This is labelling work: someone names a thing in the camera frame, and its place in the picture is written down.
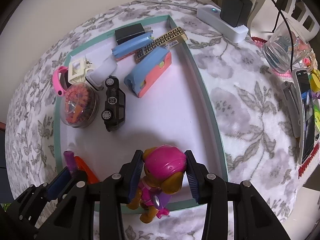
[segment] smartphone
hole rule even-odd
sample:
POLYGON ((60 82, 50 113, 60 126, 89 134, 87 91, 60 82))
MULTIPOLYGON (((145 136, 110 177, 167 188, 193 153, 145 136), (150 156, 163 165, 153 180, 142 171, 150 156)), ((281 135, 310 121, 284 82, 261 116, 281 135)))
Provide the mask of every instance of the smartphone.
POLYGON ((312 153, 315 141, 315 114, 312 91, 306 70, 292 71, 294 85, 297 90, 300 114, 300 153, 298 162, 303 164, 312 153))

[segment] toy suv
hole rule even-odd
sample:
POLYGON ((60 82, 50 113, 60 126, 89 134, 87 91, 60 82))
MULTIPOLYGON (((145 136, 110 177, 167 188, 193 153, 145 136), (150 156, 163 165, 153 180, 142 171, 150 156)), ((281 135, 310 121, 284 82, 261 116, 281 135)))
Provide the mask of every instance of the toy suv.
POLYGON ((108 132, 119 129, 125 121, 125 93, 119 88, 119 80, 109 76, 105 85, 107 87, 107 100, 101 117, 108 132))

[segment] floral bedspread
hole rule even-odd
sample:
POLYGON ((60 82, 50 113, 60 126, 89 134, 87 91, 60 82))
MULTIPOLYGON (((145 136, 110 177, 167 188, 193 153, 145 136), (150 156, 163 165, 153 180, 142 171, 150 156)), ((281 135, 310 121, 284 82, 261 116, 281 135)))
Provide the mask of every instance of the floral bedspread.
MULTIPOLYGON (((195 8, 213 4, 210 0, 157 1, 195 8)), ((166 14, 171 15, 189 38, 188 46, 215 109, 229 180, 235 183, 250 180, 280 221, 289 216, 298 187, 298 147, 281 99, 279 80, 259 48, 249 37, 233 44, 197 19, 195 11, 154 4, 151 0, 125 3, 88 19, 57 41, 26 74, 11 100, 6 124, 6 164, 13 197, 30 184, 50 182, 57 174, 53 146, 56 97, 51 77, 53 71, 63 65, 66 55, 103 32, 138 19, 166 14)), ((54 208, 54 202, 47 204, 39 224, 54 208)), ((186 239, 183 236, 200 239, 204 212, 204 207, 181 211, 179 215, 172 212, 170 217, 154 220, 148 234, 144 233, 144 225, 131 220, 135 215, 123 215, 125 234, 129 240, 186 239), (197 220, 191 223, 193 226, 182 226, 192 220, 197 220), (172 229, 172 223, 181 225, 181 232, 172 229)))

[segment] white power strip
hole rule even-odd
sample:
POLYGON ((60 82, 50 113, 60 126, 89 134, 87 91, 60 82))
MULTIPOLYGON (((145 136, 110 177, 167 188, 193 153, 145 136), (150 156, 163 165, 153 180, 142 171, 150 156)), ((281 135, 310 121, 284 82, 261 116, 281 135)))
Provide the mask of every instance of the white power strip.
POLYGON ((199 6, 197 8, 197 18, 215 28, 230 41, 235 43, 243 41, 249 29, 244 25, 234 28, 227 24, 220 18, 220 11, 219 8, 210 4, 199 6))

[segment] clear plastic dome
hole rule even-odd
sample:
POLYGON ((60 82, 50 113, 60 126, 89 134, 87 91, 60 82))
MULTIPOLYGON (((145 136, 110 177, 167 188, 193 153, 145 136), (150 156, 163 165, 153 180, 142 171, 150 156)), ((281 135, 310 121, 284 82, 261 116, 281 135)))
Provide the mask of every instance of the clear plastic dome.
POLYGON ((71 85, 61 100, 60 117, 64 124, 84 128, 95 119, 99 108, 98 95, 83 82, 71 85))

